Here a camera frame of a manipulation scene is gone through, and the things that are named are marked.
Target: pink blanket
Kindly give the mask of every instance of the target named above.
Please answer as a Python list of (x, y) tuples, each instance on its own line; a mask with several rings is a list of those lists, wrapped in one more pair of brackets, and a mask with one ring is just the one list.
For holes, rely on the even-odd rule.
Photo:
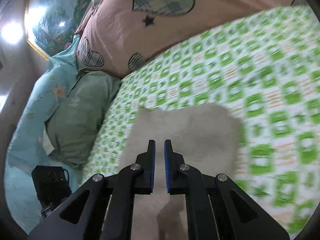
[(103, 0), (77, 32), (78, 67), (123, 78), (202, 31), (293, 0)]

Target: gold frame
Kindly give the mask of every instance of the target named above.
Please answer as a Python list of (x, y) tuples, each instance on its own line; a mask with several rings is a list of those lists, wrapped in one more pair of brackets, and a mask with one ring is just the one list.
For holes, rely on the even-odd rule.
[[(26, 16), (28, 15), (29, 5), (30, 5), (30, 0), (25, 0), (24, 20), (26, 19)], [(28, 30), (27, 30), (27, 28), (26, 28), (25, 21), (24, 21), (24, 30), (25, 30), (26, 36), (27, 36), (27, 43), (28, 43), (36, 52), (38, 52), (45, 60), (49, 60), (50, 56), (49, 56), (47, 53), (45, 53), (41, 48), (38, 48), (36, 45), (34, 45), (31, 41), (29, 41), (29, 38), (28, 38)]]

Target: black cable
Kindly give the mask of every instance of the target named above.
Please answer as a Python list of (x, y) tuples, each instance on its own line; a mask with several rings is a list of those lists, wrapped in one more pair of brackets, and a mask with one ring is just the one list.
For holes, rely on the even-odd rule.
[(66, 169), (63, 169), (63, 171), (66, 171), (66, 172), (67, 172), (67, 174), (68, 174), (68, 186), (69, 186), (69, 171), (68, 171), (68, 170), (66, 170)]

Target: triangular cutout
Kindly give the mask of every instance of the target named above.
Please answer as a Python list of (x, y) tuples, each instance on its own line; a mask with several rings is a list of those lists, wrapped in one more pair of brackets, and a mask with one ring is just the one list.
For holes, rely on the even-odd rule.
[(61, 212), (60, 217), (70, 223), (77, 224), (81, 217), (85, 204), (87, 203), (90, 190), (85, 190), (71, 204)]
[(230, 196), (237, 210), (242, 223), (247, 223), (258, 217), (258, 214), (242, 199), (234, 190), (230, 191)]

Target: green pillow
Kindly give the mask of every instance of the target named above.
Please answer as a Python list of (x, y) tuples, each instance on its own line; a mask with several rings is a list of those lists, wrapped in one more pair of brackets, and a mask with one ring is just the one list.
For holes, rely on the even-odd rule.
[(81, 168), (87, 162), (120, 83), (120, 79), (103, 71), (89, 72), (78, 78), (68, 97), (45, 122), (48, 138), (54, 147), (52, 158), (72, 168)]

